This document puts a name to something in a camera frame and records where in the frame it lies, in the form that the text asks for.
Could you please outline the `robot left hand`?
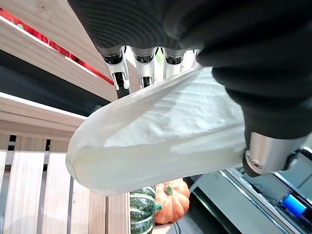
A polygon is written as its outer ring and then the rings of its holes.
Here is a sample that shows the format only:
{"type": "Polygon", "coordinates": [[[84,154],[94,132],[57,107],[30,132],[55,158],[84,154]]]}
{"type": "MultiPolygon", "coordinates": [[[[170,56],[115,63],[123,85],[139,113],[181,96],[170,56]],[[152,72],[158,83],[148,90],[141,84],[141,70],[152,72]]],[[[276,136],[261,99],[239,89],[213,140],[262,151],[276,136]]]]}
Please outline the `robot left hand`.
{"type": "Polygon", "coordinates": [[[245,172],[290,167],[312,131],[312,3],[309,0],[71,0],[104,60],[186,50],[211,67],[245,119],[245,172]]]}

